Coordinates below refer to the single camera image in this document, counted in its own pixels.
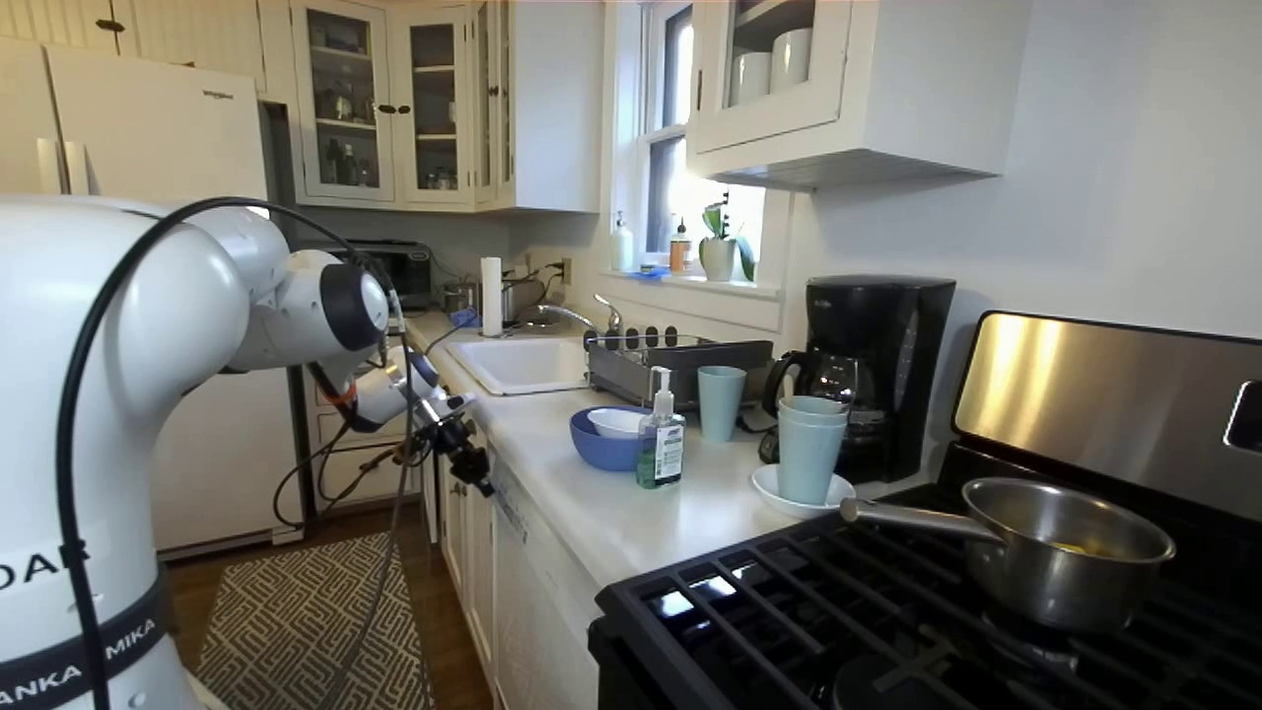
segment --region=blue bowl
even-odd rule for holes
[[[577,444],[581,458],[596,469],[612,469],[612,475],[636,475],[640,458],[654,448],[650,434],[641,438],[600,438],[600,432],[591,425],[591,409],[577,409],[569,419],[569,438]]]

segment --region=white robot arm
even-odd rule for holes
[[[0,196],[0,708],[191,708],[157,617],[151,461],[215,373],[306,362],[353,425],[411,409],[483,477],[428,362],[383,349],[387,287],[289,252],[249,204]]]

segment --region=potted plant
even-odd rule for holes
[[[732,270],[740,264],[740,275],[754,281],[754,250],[729,232],[729,194],[709,200],[703,208],[703,227],[709,239],[696,240],[696,261],[704,270],[704,281],[732,281]]]

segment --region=dish soap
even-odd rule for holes
[[[654,444],[636,467],[636,480],[641,491],[682,477],[682,413],[673,413],[670,367],[650,367],[650,374],[654,374],[654,409],[650,409]]]

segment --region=upper cabinet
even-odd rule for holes
[[[600,5],[482,0],[475,208],[596,214]]]
[[[269,95],[276,78],[265,66],[260,12],[276,12],[276,5],[0,0],[0,35],[245,76],[256,82],[256,95]]]
[[[1028,0],[715,0],[695,12],[695,169],[799,190],[1000,173]]]
[[[471,10],[297,10],[299,200],[471,208]]]
[[[130,0],[0,0],[0,35],[132,56]]]

